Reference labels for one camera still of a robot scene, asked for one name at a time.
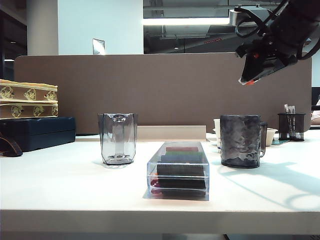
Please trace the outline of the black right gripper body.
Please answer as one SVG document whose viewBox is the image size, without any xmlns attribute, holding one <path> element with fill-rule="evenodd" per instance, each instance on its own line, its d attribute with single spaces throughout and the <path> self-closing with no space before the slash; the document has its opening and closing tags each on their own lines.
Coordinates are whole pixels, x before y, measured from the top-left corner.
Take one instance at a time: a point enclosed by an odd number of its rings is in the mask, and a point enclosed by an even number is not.
<svg viewBox="0 0 320 240">
<path fill-rule="evenodd" d="M 308 38 L 308 20 L 303 17 L 277 17 L 258 31 L 260 39 L 244 43 L 236 49 L 246 57 L 247 66 L 288 66 L 302 56 Z"/>
</svg>

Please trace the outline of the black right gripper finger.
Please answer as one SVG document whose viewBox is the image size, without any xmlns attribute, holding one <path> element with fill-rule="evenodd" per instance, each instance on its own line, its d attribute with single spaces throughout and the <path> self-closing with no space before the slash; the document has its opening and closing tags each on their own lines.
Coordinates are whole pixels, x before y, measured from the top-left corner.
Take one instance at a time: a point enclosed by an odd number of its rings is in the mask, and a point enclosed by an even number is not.
<svg viewBox="0 0 320 240">
<path fill-rule="evenodd" d="M 284 67 L 284 63 L 279 59 L 265 61 L 255 68 L 255 77 L 253 78 L 253 82 L 256 83 L 260 79 L 271 75 Z"/>
<path fill-rule="evenodd" d="M 238 82 L 241 85 L 251 85 L 254 83 L 253 78 L 256 76 L 256 67 L 265 62 L 264 56 L 246 56 L 242 75 Z"/>
</svg>

